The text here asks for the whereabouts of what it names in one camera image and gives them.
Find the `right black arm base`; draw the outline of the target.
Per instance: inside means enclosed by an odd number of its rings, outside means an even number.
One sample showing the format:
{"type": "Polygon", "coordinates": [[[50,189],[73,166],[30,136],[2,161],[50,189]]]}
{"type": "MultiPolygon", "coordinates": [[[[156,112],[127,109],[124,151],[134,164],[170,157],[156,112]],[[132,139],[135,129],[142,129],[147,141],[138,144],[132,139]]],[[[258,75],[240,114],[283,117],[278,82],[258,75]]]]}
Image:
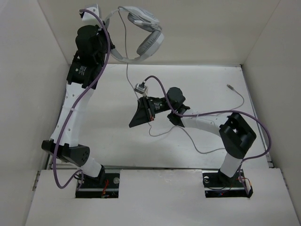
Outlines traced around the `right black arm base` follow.
{"type": "Polygon", "coordinates": [[[221,176],[218,171],[202,172],[206,198],[251,198],[253,186],[251,181],[240,171],[232,178],[221,176]]]}

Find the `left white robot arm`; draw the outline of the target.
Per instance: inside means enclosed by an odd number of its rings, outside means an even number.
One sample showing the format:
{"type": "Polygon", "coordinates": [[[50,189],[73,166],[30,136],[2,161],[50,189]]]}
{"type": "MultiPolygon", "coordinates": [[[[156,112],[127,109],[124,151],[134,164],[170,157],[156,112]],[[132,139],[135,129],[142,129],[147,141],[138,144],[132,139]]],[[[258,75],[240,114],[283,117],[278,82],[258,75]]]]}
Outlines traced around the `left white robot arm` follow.
{"type": "Polygon", "coordinates": [[[108,63],[109,41],[108,34],[98,25],[78,29],[77,51],[67,75],[59,120],[50,139],[41,145],[54,161],[76,166],[96,187],[105,182],[104,167],[90,155],[89,147],[79,144],[79,132],[88,102],[108,63]]]}

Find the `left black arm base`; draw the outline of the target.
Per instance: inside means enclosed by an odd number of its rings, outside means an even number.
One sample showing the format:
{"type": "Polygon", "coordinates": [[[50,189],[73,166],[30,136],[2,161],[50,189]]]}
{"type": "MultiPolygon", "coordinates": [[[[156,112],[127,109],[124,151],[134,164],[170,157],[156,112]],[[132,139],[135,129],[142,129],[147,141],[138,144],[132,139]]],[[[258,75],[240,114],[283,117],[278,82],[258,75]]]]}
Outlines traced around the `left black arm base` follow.
{"type": "Polygon", "coordinates": [[[75,176],[77,179],[75,198],[77,199],[115,199],[119,197],[120,170],[106,169],[100,182],[87,175],[75,176]]]}

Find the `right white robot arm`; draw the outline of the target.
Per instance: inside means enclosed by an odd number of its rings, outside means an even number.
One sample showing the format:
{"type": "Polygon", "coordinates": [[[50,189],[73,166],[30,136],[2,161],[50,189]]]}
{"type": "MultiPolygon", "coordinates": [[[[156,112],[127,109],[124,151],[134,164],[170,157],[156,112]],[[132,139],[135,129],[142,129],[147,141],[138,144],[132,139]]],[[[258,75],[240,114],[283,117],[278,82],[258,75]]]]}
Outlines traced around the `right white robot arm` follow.
{"type": "Polygon", "coordinates": [[[218,170],[218,180],[222,186],[230,186],[247,151],[256,139],[256,134],[238,113],[230,116],[199,116],[197,112],[184,105],[185,97],[177,87],[167,92],[167,97],[139,98],[137,110],[129,127],[139,126],[155,119],[155,115],[171,111],[167,116],[170,122],[182,128],[194,128],[219,136],[222,139],[226,156],[218,170]]]}

